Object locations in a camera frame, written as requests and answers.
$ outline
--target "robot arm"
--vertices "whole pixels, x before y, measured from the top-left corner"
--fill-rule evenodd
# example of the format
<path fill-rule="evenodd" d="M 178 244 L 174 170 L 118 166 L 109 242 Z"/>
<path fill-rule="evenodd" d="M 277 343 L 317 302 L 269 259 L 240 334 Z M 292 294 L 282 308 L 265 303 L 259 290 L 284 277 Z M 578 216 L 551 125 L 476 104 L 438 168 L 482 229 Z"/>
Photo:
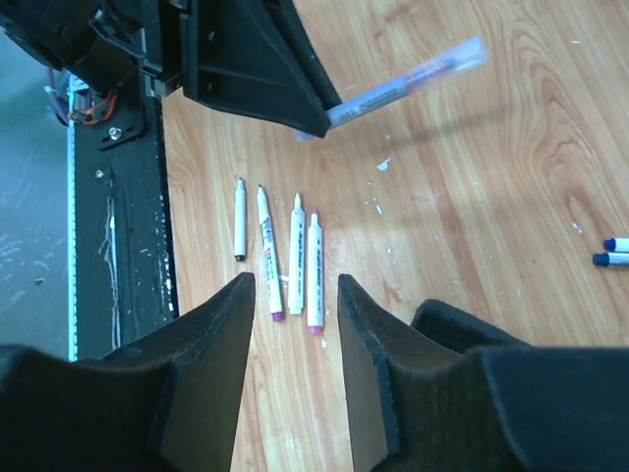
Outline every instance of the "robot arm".
<path fill-rule="evenodd" d="M 323 137 L 340 103 L 292 0 L 0 0 L 33 58 L 99 96 L 144 75 L 152 90 Z"/>

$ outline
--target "blue marker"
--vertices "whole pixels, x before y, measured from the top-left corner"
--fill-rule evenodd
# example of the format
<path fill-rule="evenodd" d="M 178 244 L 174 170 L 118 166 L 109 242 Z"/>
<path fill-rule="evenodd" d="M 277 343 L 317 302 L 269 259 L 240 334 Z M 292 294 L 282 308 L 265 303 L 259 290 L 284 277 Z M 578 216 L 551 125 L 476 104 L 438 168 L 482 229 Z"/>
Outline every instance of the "blue marker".
<path fill-rule="evenodd" d="M 629 254 L 625 253 L 604 253 L 594 254 L 592 262 L 595 266 L 629 266 Z"/>
<path fill-rule="evenodd" d="M 629 253 L 629 238 L 605 239 L 602 246 L 611 253 Z"/>

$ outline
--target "dark blue marker cap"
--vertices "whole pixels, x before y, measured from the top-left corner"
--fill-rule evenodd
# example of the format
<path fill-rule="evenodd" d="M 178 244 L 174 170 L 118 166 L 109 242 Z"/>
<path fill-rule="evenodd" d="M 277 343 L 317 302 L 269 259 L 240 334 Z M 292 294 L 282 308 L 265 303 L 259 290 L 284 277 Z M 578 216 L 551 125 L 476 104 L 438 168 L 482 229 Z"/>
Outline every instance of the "dark blue marker cap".
<path fill-rule="evenodd" d="M 607 267 L 609 266 L 609 254 L 594 254 L 592 262 L 595 266 Z"/>
<path fill-rule="evenodd" d="M 616 250 L 616 240 L 615 239 L 605 239 L 602 242 L 602 248 L 606 251 L 610 251 L 613 253 Z"/>

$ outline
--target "wooden table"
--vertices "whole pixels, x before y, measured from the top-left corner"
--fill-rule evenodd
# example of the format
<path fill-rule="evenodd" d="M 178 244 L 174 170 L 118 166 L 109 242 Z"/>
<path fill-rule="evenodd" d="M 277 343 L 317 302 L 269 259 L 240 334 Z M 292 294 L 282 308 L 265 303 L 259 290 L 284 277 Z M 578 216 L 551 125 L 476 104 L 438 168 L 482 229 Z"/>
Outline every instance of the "wooden table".
<path fill-rule="evenodd" d="M 432 297 L 537 344 L 628 344 L 629 272 L 591 262 L 604 238 L 629 235 L 627 3 L 296 4 L 343 99 L 475 34 L 491 62 L 307 144 L 179 93 L 165 100 L 181 311 L 242 270 L 257 275 L 232 469 L 352 469 L 336 322 L 341 272 L 406 322 Z M 241 176 L 250 208 L 244 264 L 232 256 Z M 305 316 L 271 321 L 258 183 L 282 274 L 295 193 L 308 212 L 320 210 L 324 337 L 308 334 Z"/>

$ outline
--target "blue marker cap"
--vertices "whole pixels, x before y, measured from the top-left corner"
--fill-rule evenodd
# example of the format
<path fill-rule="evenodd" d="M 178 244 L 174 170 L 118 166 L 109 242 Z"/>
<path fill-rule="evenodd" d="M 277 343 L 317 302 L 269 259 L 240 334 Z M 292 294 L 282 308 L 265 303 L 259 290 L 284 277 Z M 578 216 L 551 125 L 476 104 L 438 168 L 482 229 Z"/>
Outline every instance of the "blue marker cap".
<path fill-rule="evenodd" d="M 613 253 L 616 250 L 616 240 L 615 239 L 605 239 L 602 242 L 602 248 L 606 251 L 610 251 Z"/>
<path fill-rule="evenodd" d="M 594 254 L 592 262 L 595 266 L 607 267 L 609 266 L 609 254 Z"/>

